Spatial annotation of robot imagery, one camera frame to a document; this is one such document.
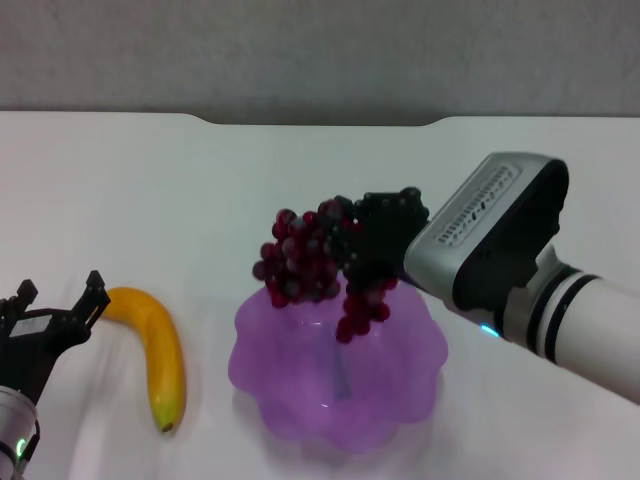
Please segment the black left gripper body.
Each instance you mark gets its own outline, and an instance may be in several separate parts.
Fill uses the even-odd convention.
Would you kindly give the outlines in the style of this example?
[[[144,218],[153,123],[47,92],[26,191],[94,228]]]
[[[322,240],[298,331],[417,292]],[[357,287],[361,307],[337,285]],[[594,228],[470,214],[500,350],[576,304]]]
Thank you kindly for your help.
[[[91,336],[93,318],[60,309],[25,313],[1,336],[1,385],[36,405],[58,358]]]

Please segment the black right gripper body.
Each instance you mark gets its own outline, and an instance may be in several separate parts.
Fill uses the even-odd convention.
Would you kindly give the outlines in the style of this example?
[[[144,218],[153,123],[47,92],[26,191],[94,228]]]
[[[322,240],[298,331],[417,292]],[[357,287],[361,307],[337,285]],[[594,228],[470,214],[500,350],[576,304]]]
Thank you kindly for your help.
[[[378,214],[366,219],[357,235],[357,260],[384,260],[399,270],[398,279],[406,280],[406,252],[428,223],[426,207],[424,219],[409,214]]]

